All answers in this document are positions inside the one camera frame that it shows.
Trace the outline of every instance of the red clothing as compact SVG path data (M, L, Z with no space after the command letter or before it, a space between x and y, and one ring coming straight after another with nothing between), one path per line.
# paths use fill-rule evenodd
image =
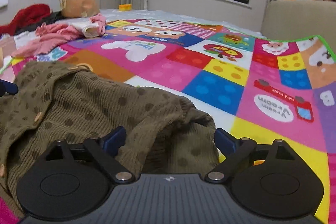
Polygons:
M50 7L46 4L34 4L21 9L8 25L0 26L0 36L3 33L14 35L16 29L39 22L50 15Z

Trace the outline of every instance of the red square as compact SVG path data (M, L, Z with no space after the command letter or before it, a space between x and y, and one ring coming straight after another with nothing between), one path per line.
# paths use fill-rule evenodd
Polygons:
M278 69L278 59L276 56L253 53L252 61L258 62L270 68Z
M210 56L200 52L194 52L186 48L177 49L168 55L167 58L200 69L203 69L210 62L210 60L213 59Z

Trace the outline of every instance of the blue square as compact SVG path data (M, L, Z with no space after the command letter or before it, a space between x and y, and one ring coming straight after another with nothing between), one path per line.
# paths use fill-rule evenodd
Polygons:
M307 70L280 70L281 83L297 90L311 90Z
M236 115L244 87L202 70L182 92Z
M115 29L115 27L113 27L113 26L109 26L109 25L106 25L106 26L105 26L105 30L112 30L112 29Z
M174 31L166 31L167 34L173 33ZM166 43L172 43L172 44L176 44L182 47L189 47L192 45L195 45L201 41L203 41L203 38L194 36L192 34L188 34L188 33L183 33L183 32L178 32L181 33L182 35L176 39L170 38L169 35L163 35L163 34L158 34L158 35L153 35L152 33L146 34L146 35L140 35L139 37L145 38L145 39L150 39L150 40L154 40L155 42L166 42Z

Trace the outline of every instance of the polka dot knit fabric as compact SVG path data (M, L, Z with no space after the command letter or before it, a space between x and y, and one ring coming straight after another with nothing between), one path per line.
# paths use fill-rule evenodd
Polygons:
M19 217L17 182L58 139L81 143L123 126L116 159L135 175L205 175L218 165L213 119L185 97L61 62L29 62L15 83L19 92L0 98L0 196Z

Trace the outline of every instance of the colorful play mat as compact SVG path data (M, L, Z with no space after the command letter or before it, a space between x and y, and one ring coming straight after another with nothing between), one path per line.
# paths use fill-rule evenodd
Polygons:
M103 78L168 90L237 138L286 140L323 182L316 216L336 223L336 58L322 37L280 42L223 26L118 20L103 37L14 59L2 79L29 60L86 65Z

